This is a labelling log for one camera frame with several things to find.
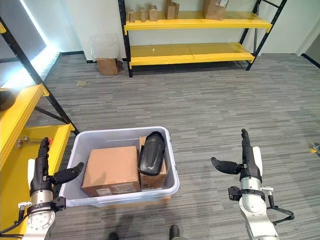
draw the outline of metal shelving unit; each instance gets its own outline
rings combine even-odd
[[[1,17],[0,34],[36,83],[36,85],[21,89],[14,104],[7,110],[0,111],[0,229],[4,229],[17,219],[18,203],[30,199],[27,178],[28,159],[34,159],[38,156],[40,145],[22,144],[22,148],[17,148],[17,139],[23,139],[24,136],[31,139],[51,138],[48,161],[49,174],[53,175],[59,169],[70,133],[73,132],[77,135],[79,131],[33,68]],[[42,96],[49,100],[59,115],[37,107]],[[25,127],[33,110],[44,113],[64,124]],[[25,220],[10,233],[24,234],[26,224]]]
[[[277,8],[271,23],[259,17],[261,1]],[[252,12],[226,12],[223,20],[204,19],[199,11],[180,11],[178,19],[167,20],[163,12],[158,12],[158,21],[129,22],[126,20],[125,0],[118,0],[126,61],[129,77],[133,76],[133,66],[167,65],[186,63],[208,63],[222,61],[247,61],[247,71],[256,60],[262,46],[266,42],[287,0],[276,5],[268,0],[257,0]],[[130,46],[129,31],[168,30],[168,29],[210,29],[210,28],[242,28],[243,34],[239,42],[233,43],[196,43]],[[242,46],[249,29],[255,29],[253,53]],[[258,29],[265,29],[265,34],[257,47]]]

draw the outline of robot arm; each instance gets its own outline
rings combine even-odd
[[[40,144],[37,158],[35,160],[30,159],[28,162],[27,177],[31,201],[18,204],[18,221],[11,227],[0,231],[0,238],[47,240],[55,225],[55,212],[66,209],[66,199],[64,197],[53,198],[52,185],[67,183],[75,179],[82,171],[84,164],[80,162],[73,168],[64,169],[50,176],[48,172],[48,152],[49,139],[45,137]],[[28,207],[27,214],[24,215],[26,207]],[[25,219],[27,219],[27,228],[24,235],[7,233],[19,226]]]
[[[229,199],[239,201],[241,214],[245,219],[247,233],[251,240],[278,240],[279,236],[274,224],[294,219],[291,211],[280,209],[274,205],[272,187],[262,187],[262,158],[259,147],[251,147],[248,132],[242,129],[242,164],[231,161],[220,161],[211,158],[213,166],[222,173],[239,174],[240,188],[232,186],[228,189]],[[265,194],[267,191],[270,202],[269,209],[275,209],[290,215],[289,217],[271,222],[267,216]]]

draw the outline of yellow shelf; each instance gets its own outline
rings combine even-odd
[[[131,46],[132,66],[252,61],[255,57],[238,42]]]
[[[159,30],[159,29],[266,29],[268,33],[272,24],[263,20],[252,12],[227,11],[223,20],[204,19],[201,11],[180,11],[178,19],[168,20],[162,11],[158,11],[158,21],[141,22],[140,13],[135,12],[135,22],[126,21],[124,26],[125,34],[128,31],[137,30]]]
[[[49,95],[42,84],[26,87],[12,107],[0,111],[0,171],[42,95]]]
[[[74,130],[71,124],[55,126],[39,126],[24,128],[18,136],[27,135],[30,138],[52,138],[49,146],[49,174],[58,171],[70,132]],[[0,172],[0,229],[5,229],[18,218],[18,203],[29,201],[27,180],[28,160],[38,156],[40,144],[26,144],[22,148],[14,147]],[[10,233],[24,234],[27,220]]]

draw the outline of shoe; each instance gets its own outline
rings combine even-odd
[[[173,238],[178,238],[178,237],[180,237],[179,227],[177,225],[172,225],[170,227],[169,239],[172,240]]]
[[[119,240],[118,234],[115,231],[109,233],[107,240]]]

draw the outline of cardboard box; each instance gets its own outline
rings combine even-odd
[[[176,14],[176,5],[174,2],[170,2],[165,11],[165,17],[168,20],[175,19],[175,14]]]
[[[136,146],[94,149],[81,188],[90,197],[140,192]]]
[[[139,149],[141,150],[141,146],[145,144],[146,137],[141,136],[139,138]],[[160,171],[160,174],[157,176],[148,176],[144,175],[142,173],[140,174],[140,186],[141,190],[150,190],[150,189],[160,189],[165,186],[166,177],[167,177],[167,169],[166,169],[166,162],[165,159],[163,159],[162,163],[162,169]]]
[[[98,58],[96,63],[101,75],[117,75],[119,72],[115,58]]]
[[[140,8],[140,20],[141,20],[141,22],[146,21],[146,10],[144,7]]]
[[[129,10],[128,15],[129,15],[129,23],[134,23],[135,22],[135,12],[133,10]]]
[[[164,3],[164,14],[166,14],[166,12],[168,11],[168,6],[169,6],[169,3],[171,3],[172,0],[165,0],[165,3]]]
[[[205,19],[223,20],[228,0],[205,0],[203,15]]]
[[[158,20],[158,9],[156,5],[149,5],[149,20],[152,22]]]
[[[174,5],[175,5],[174,18],[177,19],[178,16],[179,16],[179,7],[180,7],[180,4],[174,2]]]
[[[177,19],[179,15],[179,3],[171,2],[172,0],[165,0],[165,5],[164,5],[164,15],[166,19]]]

